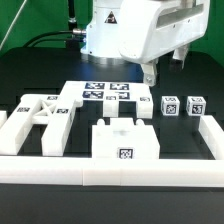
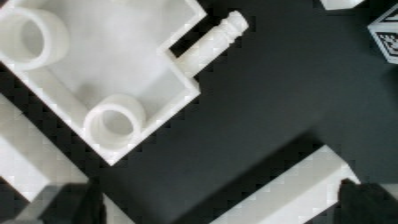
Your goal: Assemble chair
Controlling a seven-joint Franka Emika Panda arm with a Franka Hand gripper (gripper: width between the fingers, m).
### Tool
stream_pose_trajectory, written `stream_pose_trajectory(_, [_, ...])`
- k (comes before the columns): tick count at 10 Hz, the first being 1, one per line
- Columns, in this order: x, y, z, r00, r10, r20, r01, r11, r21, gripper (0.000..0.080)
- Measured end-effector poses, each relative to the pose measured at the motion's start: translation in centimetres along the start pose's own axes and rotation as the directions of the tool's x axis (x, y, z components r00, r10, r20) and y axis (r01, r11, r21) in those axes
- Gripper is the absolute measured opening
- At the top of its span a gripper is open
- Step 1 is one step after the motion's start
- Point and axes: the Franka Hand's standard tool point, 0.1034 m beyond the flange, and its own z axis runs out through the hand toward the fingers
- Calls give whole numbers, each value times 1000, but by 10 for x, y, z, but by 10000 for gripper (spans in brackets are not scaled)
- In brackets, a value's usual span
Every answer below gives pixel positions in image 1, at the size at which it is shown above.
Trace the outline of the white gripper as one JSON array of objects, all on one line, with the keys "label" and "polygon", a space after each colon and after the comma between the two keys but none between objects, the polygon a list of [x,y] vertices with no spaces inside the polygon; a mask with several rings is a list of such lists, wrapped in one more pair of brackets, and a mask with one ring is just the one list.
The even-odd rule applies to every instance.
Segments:
[{"label": "white gripper", "polygon": [[174,50],[170,70],[181,71],[189,51],[186,44],[206,32],[209,9],[210,0],[123,0],[118,29],[121,56],[142,64],[143,82],[153,87],[157,68],[149,61]]}]

